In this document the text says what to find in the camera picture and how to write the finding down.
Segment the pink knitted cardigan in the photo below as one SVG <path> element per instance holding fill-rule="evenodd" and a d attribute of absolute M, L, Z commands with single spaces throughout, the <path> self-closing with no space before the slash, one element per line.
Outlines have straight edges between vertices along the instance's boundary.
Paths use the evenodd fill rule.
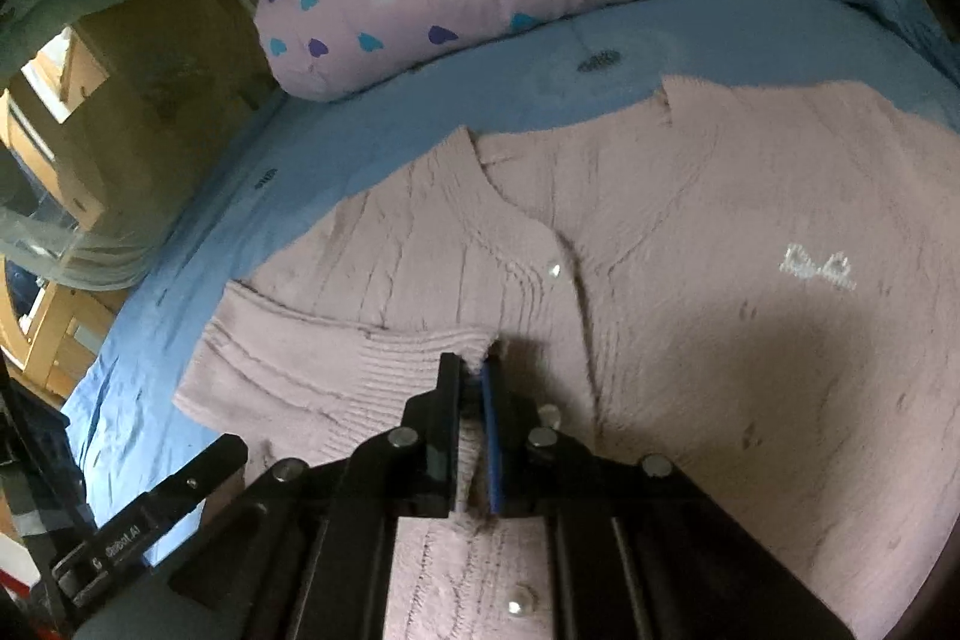
<path fill-rule="evenodd" d="M 958 516 L 958 138 L 861 83 L 665 80 L 457 130 L 224 289 L 174 401 L 260 458 L 345 458 L 446 353 L 597 455 L 672 458 L 854 635 Z"/>

